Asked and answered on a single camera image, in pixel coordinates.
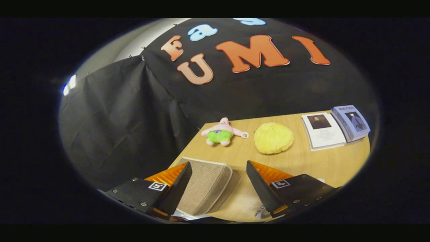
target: patrick star plush toy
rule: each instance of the patrick star plush toy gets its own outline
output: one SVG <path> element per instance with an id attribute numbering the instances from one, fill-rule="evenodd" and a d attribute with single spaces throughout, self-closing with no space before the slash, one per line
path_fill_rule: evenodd
<path id="1" fill-rule="evenodd" d="M 249 134 L 247 132 L 242 132 L 230 126 L 228 123 L 228 118 L 222 118 L 219 124 L 204 130 L 202 136 L 207 135 L 206 144 L 213 145 L 214 143 L 220 143 L 222 146 L 228 146 L 230 144 L 230 139 L 233 135 L 240 136 L 247 139 Z"/>

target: letter m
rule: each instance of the letter m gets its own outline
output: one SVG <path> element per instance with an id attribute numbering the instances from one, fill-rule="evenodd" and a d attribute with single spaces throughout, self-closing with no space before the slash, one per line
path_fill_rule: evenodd
<path id="1" fill-rule="evenodd" d="M 222 50 L 233 64 L 232 71 L 240 73 L 249 70 L 248 63 L 259 68 L 261 66 L 261 54 L 264 56 L 266 66 L 288 65 L 290 61 L 284 58 L 272 43 L 272 37 L 268 35 L 254 35 L 249 39 L 249 48 L 233 41 L 223 42 L 216 46 Z"/>

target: yellow sponge ball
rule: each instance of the yellow sponge ball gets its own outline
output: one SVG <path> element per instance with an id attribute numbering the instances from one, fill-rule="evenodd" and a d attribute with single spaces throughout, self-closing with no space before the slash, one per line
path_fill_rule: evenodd
<path id="1" fill-rule="evenodd" d="M 263 154 L 286 151 L 293 141 L 293 132 L 282 124 L 265 123 L 254 133 L 255 147 Z"/>

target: blue book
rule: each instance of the blue book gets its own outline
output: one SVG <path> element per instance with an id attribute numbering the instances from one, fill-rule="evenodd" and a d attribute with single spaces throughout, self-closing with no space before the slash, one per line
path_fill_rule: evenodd
<path id="1" fill-rule="evenodd" d="M 331 109 L 333 117 L 339 123 L 347 142 L 366 137 L 370 127 L 363 115 L 353 105 L 338 106 Z"/>

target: wooden table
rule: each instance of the wooden table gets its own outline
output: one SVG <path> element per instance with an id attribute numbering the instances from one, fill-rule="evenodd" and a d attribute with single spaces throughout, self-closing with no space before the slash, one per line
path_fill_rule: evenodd
<path id="1" fill-rule="evenodd" d="M 248 132 L 249 138 L 234 136 L 227 147 L 220 144 L 207 145 L 206 137 L 201 136 L 199 132 L 170 167 L 175 166 L 182 157 L 228 164 L 242 177 L 242 181 L 226 203 L 218 211 L 208 215 L 238 222 L 272 220 L 273 218 L 258 220 L 254 217 L 262 203 L 246 174 L 247 160 L 262 163 L 294 176 L 305 173 L 314 178 L 323 178 L 326 184 L 338 187 L 350 181 L 369 156 L 368 137 L 345 146 L 311 151 L 301 115 L 318 112 L 230 121 L 231 126 Z M 274 155 L 265 155 L 257 151 L 254 146 L 254 131 L 267 122 L 283 124 L 293 131 L 294 143 L 288 150 Z M 205 124 L 201 130 L 216 124 L 217 122 Z"/>

